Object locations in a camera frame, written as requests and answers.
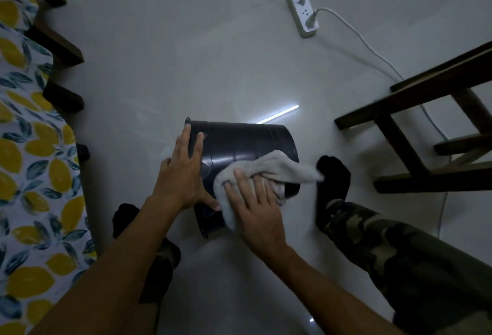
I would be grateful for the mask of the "person's right hand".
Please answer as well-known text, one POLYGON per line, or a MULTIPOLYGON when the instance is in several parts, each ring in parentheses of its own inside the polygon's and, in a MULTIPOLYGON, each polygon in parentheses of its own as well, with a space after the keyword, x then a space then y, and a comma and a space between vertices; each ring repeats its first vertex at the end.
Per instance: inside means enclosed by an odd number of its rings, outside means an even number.
POLYGON ((243 198, 243 211, 234 212, 238 230, 242 238, 263 262, 271 263, 287 249, 282 217, 276 203, 276 197, 270 182, 265 182, 268 190, 268 204, 259 204, 255 196, 254 185, 241 169, 235 169, 239 190, 243 198))

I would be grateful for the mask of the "grey cleaning cloth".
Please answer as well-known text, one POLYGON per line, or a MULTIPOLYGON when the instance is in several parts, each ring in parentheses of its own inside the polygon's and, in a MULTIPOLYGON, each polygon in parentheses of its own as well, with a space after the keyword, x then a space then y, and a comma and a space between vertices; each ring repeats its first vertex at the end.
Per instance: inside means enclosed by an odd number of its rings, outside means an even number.
POLYGON ((287 184, 308 184, 322 182, 324 176, 316 169, 316 166, 298 163, 290 159, 285 153, 274 150, 255 160, 239 160, 231 163, 225 169, 218 172, 213 181, 213 192, 216 200, 222 208, 222 217, 225 226, 233 232, 237 232, 238 225, 235 214, 227 199, 224 182, 230 182, 235 190, 239 190, 237 179, 234 175, 235 169, 241 169, 249 179, 251 185, 253 177, 260 175, 265 182, 270 182, 277 201, 277 194, 284 194, 285 202, 292 198, 287 194, 287 184))

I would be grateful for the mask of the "black plastic bucket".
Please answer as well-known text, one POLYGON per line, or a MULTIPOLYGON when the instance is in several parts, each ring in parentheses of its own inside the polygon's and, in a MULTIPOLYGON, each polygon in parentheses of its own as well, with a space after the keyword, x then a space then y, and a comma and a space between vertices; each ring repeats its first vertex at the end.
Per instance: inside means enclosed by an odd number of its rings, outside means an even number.
POLYGON ((191 127, 189 156, 193 154, 197 134, 204 134, 200 175, 205 190, 214 198, 215 177, 238 160, 256 160, 279 150, 289 159, 299 162, 294 140, 283 125, 208 122, 191 120, 189 117, 185 124, 191 127))

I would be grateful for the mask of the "person's right forearm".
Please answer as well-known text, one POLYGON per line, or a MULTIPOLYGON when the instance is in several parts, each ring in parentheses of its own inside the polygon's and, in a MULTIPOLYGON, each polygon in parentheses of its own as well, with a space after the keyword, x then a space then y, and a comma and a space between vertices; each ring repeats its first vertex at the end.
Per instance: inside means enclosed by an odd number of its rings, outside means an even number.
POLYGON ((405 335, 323 276, 286 243, 250 248, 297 296, 325 335, 405 335))

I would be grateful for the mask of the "person's left forearm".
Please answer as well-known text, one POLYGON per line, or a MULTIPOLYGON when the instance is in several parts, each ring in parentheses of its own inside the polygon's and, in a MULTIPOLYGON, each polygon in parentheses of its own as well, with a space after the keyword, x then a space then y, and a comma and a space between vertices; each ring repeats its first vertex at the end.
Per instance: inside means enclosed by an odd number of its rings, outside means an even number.
POLYGON ((181 210, 176 196, 149 196, 130 225, 28 335, 120 333, 181 210))

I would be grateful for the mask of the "person's right black sock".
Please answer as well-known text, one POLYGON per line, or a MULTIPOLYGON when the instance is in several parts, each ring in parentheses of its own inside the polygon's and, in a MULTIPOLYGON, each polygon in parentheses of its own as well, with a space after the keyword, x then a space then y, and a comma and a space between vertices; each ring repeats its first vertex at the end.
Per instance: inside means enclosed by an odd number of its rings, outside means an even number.
POLYGON ((316 184, 315 223, 317 228, 326 234, 333 216, 346 200, 351 173, 333 156, 322 156, 317 161, 316 169, 324 179, 316 184))

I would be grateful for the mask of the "person's black sock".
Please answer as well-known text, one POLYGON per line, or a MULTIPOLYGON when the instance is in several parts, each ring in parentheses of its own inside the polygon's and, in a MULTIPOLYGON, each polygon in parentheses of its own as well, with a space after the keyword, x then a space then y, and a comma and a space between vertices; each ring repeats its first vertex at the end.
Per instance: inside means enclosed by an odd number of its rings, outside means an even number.
POLYGON ((128 227, 139 214, 139 211, 138 207, 128 203, 123 203, 118 207, 112 218, 113 239, 116 239, 128 227))
POLYGON ((351 173, 333 156, 322 156, 317 161, 316 169, 324 179, 316 184, 315 223, 317 228, 326 234, 333 216, 346 200, 351 173))

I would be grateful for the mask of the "person's left camouflage trouser leg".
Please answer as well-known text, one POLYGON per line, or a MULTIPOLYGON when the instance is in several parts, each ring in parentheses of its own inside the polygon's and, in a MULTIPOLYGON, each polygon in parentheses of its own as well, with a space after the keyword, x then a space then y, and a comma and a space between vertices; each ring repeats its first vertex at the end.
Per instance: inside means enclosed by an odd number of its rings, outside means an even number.
POLYGON ((181 261, 179 247, 168 238, 163 239, 156 257, 145 278, 144 286, 139 297, 139 304, 153 303, 157 313, 153 323, 153 331, 157 330, 158 316, 161 304, 173 278, 173 272, 181 261))

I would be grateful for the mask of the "person's camouflage trouser leg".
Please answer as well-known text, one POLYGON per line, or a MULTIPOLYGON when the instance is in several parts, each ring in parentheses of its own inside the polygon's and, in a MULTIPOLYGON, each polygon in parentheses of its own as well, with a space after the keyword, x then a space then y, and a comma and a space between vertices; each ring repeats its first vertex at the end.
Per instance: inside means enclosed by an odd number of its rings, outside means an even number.
POLYGON ((157 330, 158 316, 161 304, 173 278, 173 272, 181 261, 179 247, 168 238, 163 239, 156 257, 145 278, 144 286, 139 297, 139 304, 153 303, 157 313, 153 323, 153 331, 157 330))
POLYGON ((343 200, 316 223, 365 270, 410 335, 492 335, 492 267, 406 223, 343 200))

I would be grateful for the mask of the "person's left black sock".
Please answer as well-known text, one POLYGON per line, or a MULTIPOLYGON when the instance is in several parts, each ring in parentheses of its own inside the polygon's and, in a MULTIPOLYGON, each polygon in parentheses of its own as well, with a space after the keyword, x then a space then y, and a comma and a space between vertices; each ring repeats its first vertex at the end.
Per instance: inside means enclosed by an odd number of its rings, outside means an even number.
POLYGON ((139 211, 138 207, 128 203, 123 203, 118 207, 112 218, 113 239, 116 239, 128 227, 139 214, 139 211))

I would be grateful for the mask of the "person's right camouflage trouser leg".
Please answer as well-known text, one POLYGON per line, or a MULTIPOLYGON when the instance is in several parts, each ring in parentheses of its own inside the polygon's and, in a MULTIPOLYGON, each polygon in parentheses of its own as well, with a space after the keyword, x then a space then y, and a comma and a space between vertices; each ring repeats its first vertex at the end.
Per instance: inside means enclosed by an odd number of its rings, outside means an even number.
POLYGON ((410 335, 492 335, 492 267, 406 223, 343 200, 316 223, 365 270, 410 335))

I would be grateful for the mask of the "lemon print bed sheet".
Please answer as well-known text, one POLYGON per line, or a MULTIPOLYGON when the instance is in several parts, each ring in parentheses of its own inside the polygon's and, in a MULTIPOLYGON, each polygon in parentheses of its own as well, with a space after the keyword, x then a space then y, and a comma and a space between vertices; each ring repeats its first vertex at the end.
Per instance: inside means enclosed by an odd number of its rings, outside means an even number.
POLYGON ((97 255, 75 135, 42 95, 53 54, 35 0, 0 0, 0 335, 24 335, 97 255))

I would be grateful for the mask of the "white power strip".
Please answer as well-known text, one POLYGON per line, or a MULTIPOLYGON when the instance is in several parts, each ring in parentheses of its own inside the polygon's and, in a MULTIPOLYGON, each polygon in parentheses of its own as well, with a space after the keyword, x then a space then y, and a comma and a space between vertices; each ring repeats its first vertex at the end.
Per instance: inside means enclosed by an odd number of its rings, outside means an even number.
POLYGON ((310 0, 306 0, 303 6, 298 3, 298 0, 286 1, 292 13, 298 34, 304 39, 314 37, 319 29, 319 23, 310 0))

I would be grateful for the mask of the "dark wooden chair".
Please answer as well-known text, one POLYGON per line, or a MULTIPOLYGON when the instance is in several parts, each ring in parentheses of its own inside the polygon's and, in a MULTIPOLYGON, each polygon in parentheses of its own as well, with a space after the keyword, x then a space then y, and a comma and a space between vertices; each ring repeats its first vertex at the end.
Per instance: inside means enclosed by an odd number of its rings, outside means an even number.
POLYGON ((492 113, 472 90, 492 82, 492 40, 464 54, 394 84, 391 94, 335 119, 340 129, 373 121, 397 153, 408 173, 373 182, 380 194, 492 190, 492 161, 476 160, 492 152, 492 113), (451 96, 478 133, 434 145, 440 156, 459 155, 449 164, 428 169, 392 114, 451 96))

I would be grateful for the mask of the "dark wooden bed frame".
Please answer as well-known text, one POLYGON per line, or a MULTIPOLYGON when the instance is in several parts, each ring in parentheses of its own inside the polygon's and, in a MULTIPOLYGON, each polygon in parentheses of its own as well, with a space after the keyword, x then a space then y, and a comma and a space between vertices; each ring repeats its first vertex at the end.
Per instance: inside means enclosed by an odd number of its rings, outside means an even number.
MULTIPOLYGON (((41 12, 46 8, 58 8, 67 4, 67 0, 43 1, 45 4, 41 7, 41 12)), ((85 60, 80 49, 54 29, 50 28, 44 20, 43 15, 43 13, 40 13, 34 19, 32 27, 27 32, 27 37, 52 52, 54 56, 54 70, 84 63, 85 60)), ((47 82, 43 91, 43 97, 66 113, 78 113, 85 107, 82 96, 51 80, 47 82)))

